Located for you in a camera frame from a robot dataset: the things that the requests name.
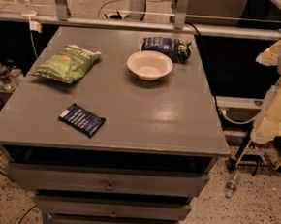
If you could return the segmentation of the white paper bowl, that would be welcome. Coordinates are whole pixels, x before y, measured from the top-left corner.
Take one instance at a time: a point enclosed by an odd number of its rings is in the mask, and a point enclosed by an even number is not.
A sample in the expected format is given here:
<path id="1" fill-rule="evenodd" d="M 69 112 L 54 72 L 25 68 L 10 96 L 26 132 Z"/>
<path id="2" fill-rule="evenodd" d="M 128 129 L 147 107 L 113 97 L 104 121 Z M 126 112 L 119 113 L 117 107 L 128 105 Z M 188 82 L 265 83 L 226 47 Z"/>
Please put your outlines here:
<path id="1" fill-rule="evenodd" d="M 163 53 L 138 51 L 127 59 L 127 67 L 131 73 L 142 80 L 158 80 L 167 76 L 172 68 L 171 60 Z"/>

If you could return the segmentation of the dark blue rxbar wrapper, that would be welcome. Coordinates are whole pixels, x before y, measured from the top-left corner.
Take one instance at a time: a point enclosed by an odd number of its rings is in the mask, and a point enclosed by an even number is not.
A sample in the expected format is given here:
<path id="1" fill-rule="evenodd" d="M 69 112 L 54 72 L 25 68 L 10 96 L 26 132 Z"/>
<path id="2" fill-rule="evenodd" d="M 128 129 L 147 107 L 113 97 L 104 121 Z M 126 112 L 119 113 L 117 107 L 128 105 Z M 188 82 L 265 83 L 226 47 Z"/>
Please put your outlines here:
<path id="1" fill-rule="evenodd" d="M 73 103 L 59 114 L 58 119 L 78 129 L 90 139 L 93 138 L 97 130 L 106 122 L 105 118 L 99 117 L 91 111 L 81 108 L 76 103 Z"/>

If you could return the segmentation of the grey drawer cabinet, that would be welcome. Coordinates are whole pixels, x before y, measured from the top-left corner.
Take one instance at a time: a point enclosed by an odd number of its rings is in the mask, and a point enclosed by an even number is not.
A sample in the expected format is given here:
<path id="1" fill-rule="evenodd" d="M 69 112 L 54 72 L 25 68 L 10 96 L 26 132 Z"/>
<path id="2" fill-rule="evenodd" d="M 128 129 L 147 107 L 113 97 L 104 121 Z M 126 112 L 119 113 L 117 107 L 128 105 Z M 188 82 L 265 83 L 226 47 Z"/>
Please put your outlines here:
<path id="1" fill-rule="evenodd" d="M 66 45 L 100 52 L 72 85 L 27 76 L 0 112 L 0 151 L 9 163 L 208 175 L 228 145 L 197 55 L 160 80 L 127 67 L 142 33 L 61 27 L 43 52 Z M 58 119 L 73 103 L 106 122 L 93 138 Z M 194 197 L 30 190 L 35 196 L 189 206 Z"/>

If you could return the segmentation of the dark blue snack bag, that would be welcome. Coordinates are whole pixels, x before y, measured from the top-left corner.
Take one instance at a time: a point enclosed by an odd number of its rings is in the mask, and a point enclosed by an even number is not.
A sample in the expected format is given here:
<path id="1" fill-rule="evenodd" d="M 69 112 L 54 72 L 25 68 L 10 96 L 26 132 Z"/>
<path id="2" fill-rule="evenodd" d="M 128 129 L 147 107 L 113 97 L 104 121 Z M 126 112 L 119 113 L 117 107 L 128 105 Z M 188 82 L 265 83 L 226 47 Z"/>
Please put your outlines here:
<path id="1" fill-rule="evenodd" d="M 173 63 L 184 63 L 191 56 L 191 41 L 169 37 L 147 37 L 142 39 L 140 50 L 165 54 Z"/>

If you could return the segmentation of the green chip bag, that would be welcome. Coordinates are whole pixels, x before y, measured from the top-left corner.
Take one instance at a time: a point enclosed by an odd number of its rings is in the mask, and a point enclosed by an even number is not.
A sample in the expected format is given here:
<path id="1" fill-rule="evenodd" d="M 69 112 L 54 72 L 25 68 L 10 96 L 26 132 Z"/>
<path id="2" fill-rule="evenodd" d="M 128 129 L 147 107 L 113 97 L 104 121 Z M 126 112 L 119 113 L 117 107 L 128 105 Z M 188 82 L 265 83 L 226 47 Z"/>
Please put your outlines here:
<path id="1" fill-rule="evenodd" d="M 34 74 L 49 80 L 72 84 L 80 80 L 99 61 L 102 54 L 76 45 L 66 45 L 49 60 L 37 66 Z"/>

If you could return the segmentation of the top grey drawer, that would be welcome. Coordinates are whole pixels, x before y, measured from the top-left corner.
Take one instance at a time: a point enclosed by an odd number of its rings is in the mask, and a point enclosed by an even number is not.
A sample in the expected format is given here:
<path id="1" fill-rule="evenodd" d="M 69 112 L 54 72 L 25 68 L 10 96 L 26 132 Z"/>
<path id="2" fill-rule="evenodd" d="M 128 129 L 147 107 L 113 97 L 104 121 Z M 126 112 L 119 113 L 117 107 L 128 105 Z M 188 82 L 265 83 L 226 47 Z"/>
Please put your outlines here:
<path id="1" fill-rule="evenodd" d="M 17 184 L 29 190 L 195 197 L 209 182 L 208 175 L 163 171 L 16 163 L 9 163 L 6 170 Z"/>

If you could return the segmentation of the plastic bottle on floor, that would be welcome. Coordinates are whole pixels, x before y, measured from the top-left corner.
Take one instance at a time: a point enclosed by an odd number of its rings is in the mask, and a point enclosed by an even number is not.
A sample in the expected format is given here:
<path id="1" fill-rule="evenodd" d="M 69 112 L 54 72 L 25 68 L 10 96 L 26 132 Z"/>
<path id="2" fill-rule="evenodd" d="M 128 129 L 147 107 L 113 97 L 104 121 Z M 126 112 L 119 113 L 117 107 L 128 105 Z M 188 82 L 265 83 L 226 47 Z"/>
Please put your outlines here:
<path id="1" fill-rule="evenodd" d="M 239 184 L 238 171 L 235 171 L 231 179 L 226 183 L 226 197 L 231 198 L 234 192 L 237 190 L 237 185 Z"/>

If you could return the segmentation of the middle grey drawer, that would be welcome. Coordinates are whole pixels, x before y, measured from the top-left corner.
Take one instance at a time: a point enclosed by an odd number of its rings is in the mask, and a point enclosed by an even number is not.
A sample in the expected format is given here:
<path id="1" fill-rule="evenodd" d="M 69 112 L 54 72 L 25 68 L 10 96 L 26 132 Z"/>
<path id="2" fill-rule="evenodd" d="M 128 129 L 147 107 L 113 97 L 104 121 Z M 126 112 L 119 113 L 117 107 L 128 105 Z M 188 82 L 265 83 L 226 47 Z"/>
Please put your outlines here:
<path id="1" fill-rule="evenodd" d="M 113 201 L 88 198 L 35 196 L 41 211 L 111 218 L 161 219 L 178 221 L 191 211 L 190 206 L 138 201 Z"/>

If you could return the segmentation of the clear water bottle left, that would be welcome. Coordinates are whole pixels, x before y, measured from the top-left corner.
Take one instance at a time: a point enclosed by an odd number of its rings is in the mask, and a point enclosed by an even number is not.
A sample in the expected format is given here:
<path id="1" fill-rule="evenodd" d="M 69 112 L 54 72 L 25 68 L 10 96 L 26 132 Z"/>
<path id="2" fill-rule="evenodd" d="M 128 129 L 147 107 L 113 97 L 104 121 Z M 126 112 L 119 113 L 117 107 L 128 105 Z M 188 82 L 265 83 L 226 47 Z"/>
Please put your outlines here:
<path id="1" fill-rule="evenodd" d="M 7 91 L 16 89 L 15 82 L 11 79 L 11 73 L 6 65 L 0 61 L 0 81 L 4 84 Z"/>

